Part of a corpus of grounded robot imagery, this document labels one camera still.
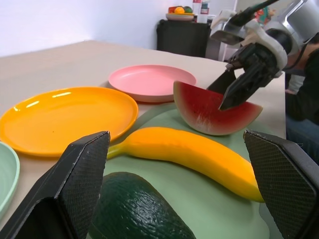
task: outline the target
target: beige table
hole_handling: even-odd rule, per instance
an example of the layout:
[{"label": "beige table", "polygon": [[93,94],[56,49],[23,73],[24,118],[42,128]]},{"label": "beige table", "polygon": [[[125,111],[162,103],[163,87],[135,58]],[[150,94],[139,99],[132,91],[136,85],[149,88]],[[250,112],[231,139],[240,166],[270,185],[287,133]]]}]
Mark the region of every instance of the beige table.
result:
[{"label": "beige table", "polygon": [[[166,52],[87,41],[69,46],[0,58],[0,115],[18,102],[46,91],[75,86],[106,86],[111,72],[130,65],[163,64],[191,72],[206,88],[225,70],[225,63]],[[285,137],[284,76],[259,89],[249,101],[261,104],[257,121]],[[139,105],[140,115],[151,105]],[[17,190],[0,229],[36,180],[56,161],[39,161],[20,155]]]}]

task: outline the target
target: black shirt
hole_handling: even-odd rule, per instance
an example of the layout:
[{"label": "black shirt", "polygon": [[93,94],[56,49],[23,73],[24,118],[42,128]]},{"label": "black shirt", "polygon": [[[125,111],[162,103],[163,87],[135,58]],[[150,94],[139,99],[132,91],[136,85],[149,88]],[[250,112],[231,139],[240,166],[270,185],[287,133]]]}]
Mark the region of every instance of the black shirt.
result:
[{"label": "black shirt", "polygon": [[286,93],[286,114],[295,120],[319,124],[319,49],[309,57],[305,80],[296,95]]}]

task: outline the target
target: watermelon slice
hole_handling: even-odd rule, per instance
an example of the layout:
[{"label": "watermelon slice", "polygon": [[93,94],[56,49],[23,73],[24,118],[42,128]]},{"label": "watermelon slice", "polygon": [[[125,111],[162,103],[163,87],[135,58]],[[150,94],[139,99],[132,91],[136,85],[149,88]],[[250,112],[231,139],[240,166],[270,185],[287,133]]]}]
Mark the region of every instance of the watermelon slice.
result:
[{"label": "watermelon slice", "polygon": [[183,82],[174,82],[177,109],[193,129],[209,135],[227,135],[244,129],[263,108],[249,102],[226,111],[218,108],[223,95]]}]

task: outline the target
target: yellow banana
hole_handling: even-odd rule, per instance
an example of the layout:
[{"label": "yellow banana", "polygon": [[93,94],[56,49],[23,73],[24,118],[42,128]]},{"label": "yellow banana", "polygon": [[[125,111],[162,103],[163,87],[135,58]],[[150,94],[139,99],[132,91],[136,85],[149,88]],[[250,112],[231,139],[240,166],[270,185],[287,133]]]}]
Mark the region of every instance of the yellow banana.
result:
[{"label": "yellow banana", "polygon": [[264,202],[251,163],[209,138],[165,127],[147,127],[109,148],[107,159],[119,154],[174,162],[200,172],[233,193]]}]

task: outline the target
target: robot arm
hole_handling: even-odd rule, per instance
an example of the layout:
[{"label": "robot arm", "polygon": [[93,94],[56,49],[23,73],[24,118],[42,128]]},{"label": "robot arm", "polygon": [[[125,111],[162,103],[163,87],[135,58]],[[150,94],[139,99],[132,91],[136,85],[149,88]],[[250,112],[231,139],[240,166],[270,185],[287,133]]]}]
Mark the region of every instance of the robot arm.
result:
[{"label": "robot arm", "polygon": [[[262,28],[254,13],[276,1],[268,0],[240,13],[223,10],[212,22],[211,38],[242,45],[228,60],[225,73],[208,88],[227,82],[221,110],[242,104],[258,88],[268,85],[285,70],[287,56],[305,48],[319,32],[318,0],[297,0]],[[240,68],[245,73],[236,78],[234,70]]]}]

